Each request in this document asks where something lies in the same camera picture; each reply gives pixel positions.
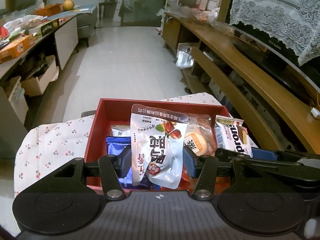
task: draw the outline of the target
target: metal bolt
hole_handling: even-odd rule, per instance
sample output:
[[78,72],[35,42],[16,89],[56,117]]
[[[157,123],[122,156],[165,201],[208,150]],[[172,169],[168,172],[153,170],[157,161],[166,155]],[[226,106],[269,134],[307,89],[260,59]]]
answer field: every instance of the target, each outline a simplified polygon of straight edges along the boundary
[[111,198],[117,198],[122,195],[122,191],[119,189],[112,189],[107,192],[107,195]]
[[206,189],[198,189],[195,192],[195,195],[200,198],[205,198],[205,197],[210,197],[211,193],[209,190],[206,190]]

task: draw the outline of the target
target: storage shelf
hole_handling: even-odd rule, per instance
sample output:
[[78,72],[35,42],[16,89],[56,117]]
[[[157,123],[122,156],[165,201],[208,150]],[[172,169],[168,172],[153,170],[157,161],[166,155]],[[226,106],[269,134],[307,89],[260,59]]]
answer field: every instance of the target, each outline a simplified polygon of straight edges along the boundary
[[200,82],[200,80],[196,77],[191,75],[191,67],[190,68],[182,68],[181,69],[183,77],[187,81],[188,88],[191,90],[193,94],[202,93],[202,92],[209,92],[207,88]]
[[284,150],[267,122],[225,73],[198,48],[192,48],[191,55],[225,93],[261,147],[266,150]]
[[320,154],[320,121],[311,116],[309,106],[302,103],[239,52],[233,46],[231,37],[215,30],[210,25],[182,19],[173,14],[167,15],[175,18],[193,32],[251,85],[288,124],[309,153]]

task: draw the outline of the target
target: blue snack wrapper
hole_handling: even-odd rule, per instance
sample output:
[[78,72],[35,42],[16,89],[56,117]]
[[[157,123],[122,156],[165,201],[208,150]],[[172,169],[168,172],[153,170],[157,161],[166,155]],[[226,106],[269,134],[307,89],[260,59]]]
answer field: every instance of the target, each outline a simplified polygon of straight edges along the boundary
[[[131,144],[131,137],[106,137],[108,154],[119,155],[124,148]],[[153,189],[160,190],[160,186],[150,182],[147,176],[137,186],[132,186],[132,168],[125,178],[119,178],[122,187],[128,189]]]

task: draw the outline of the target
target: orange box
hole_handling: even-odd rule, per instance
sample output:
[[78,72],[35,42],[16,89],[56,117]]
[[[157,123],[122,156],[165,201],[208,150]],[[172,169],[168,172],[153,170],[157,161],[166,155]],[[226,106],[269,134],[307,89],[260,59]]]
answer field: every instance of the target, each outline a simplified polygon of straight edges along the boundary
[[0,62],[3,63],[10,59],[19,57],[24,51],[34,43],[33,35],[17,38],[0,50]]
[[61,5],[62,3],[50,4],[45,6],[43,9],[32,12],[32,14],[40,16],[52,16],[61,13]]

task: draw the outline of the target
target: gray armchair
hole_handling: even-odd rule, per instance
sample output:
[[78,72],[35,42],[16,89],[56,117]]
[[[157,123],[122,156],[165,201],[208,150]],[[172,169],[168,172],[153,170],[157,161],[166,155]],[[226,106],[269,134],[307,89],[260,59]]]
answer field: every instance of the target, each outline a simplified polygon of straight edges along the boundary
[[98,8],[96,7],[92,13],[80,13],[77,15],[78,38],[85,39],[87,47],[89,47],[89,37],[96,28],[97,14]]

